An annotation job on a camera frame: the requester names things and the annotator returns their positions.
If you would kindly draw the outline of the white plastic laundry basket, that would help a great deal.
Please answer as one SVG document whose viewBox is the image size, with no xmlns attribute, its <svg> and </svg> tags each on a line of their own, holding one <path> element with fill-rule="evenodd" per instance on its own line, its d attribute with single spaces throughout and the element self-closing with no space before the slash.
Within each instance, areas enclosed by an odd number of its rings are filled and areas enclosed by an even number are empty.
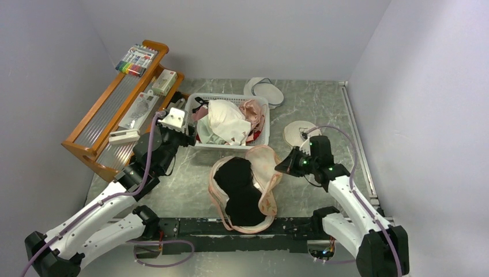
<svg viewBox="0 0 489 277">
<path fill-rule="evenodd" d="M 196 148 L 202 149 L 229 149 L 233 151 L 247 151 L 252 147 L 258 145 L 269 145 L 269 136 L 270 136 L 270 111 L 268 109 L 268 101 L 260 96 L 253 95 L 233 95 L 233 94 L 224 94 L 224 93 L 194 93 L 188 96 L 187 102 L 185 105 L 185 110 L 187 111 L 187 122 L 190 124 L 194 123 L 194 120 L 191 118 L 192 110 L 200 106 L 200 102 L 197 98 L 201 98 L 202 100 L 227 100 L 229 102 L 234 103 L 239 106 L 241 103 L 246 100 L 254 99 L 256 100 L 262 107 L 265 108 L 265 118 L 264 118 L 264 126 L 262 128 L 261 134 L 257 137 L 256 140 L 250 142 L 246 145 L 219 145 L 219 144 L 203 144 L 200 142 L 196 142 Z"/>
</svg>

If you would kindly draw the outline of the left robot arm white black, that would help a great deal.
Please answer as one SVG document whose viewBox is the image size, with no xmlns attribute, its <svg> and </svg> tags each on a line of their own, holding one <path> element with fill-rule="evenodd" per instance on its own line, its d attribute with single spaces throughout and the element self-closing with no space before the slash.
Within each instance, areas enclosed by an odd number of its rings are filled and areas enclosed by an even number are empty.
<svg viewBox="0 0 489 277">
<path fill-rule="evenodd" d="M 157 237 L 160 219 L 145 205 L 116 223 L 108 222 L 148 194 L 159 184 L 160 176 L 171 175 L 178 148 L 195 142 L 193 126 L 181 132 L 161 123 L 152 125 L 133 147 L 129 164 L 95 199 L 56 228 L 26 237 L 29 261 L 21 275 L 34 268 L 39 276 L 77 276 L 91 261 L 120 244 Z"/>
</svg>

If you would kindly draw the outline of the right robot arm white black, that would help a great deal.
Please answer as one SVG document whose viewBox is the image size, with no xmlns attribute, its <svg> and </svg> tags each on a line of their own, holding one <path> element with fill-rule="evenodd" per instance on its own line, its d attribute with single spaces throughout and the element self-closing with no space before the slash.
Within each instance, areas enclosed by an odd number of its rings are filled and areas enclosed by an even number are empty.
<svg viewBox="0 0 489 277">
<path fill-rule="evenodd" d="M 361 276 L 404 276 L 409 273 L 408 234 L 402 226 L 386 220 L 359 192 L 353 171 L 336 163 L 330 140 L 312 136 L 310 150 L 293 147 L 276 171 L 294 177 L 313 175 L 346 215 L 335 207 L 314 211 L 311 232 L 319 239 L 331 236 L 355 259 Z"/>
</svg>

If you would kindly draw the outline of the floral peach mesh laundry bag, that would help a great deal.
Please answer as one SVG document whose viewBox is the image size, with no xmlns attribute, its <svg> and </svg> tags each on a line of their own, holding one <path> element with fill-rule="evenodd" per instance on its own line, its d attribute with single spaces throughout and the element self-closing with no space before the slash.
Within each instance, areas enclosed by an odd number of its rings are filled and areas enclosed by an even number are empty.
<svg viewBox="0 0 489 277">
<path fill-rule="evenodd" d="M 258 206 L 260 211 L 266 216 L 265 220 L 258 225 L 243 227 L 235 226 L 231 223 L 230 217 L 225 212 L 228 196 L 218 187 L 216 181 L 213 179 L 220 166 L 233 157 L 237 156 L 226 156 L 212 166 L 208 185 L 210 199 L 213 205 L 215 205 L 225 229 L 229 231 L 236 230 L 243 234 L 259 233 L 260 231 L 266 230 L 272 224 L 278 212 L 276 199 L 272 190 L 280 183 L 283 176 L 274 170 L 280 159 L 275 151 L 267 145 L 252 147 L 243 157 L 251 163 L 254 186 L 262 193 Z"/>
</svg>

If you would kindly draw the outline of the black bra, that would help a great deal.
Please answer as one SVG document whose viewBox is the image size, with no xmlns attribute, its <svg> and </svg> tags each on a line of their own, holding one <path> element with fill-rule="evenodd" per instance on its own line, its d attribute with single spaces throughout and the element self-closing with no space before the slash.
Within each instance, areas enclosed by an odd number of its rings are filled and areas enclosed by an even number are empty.
<svg viewBox="0 0 489 277">
<path fill-rule="evenodd" d="M 213 179 L 228 196 L 225 212 L 233 225 L 255 226 L 265 220 L 258 206 L 262 193 L 254 186 L 249 160 L 231 158 L 220 166 Z"/>
</svg>

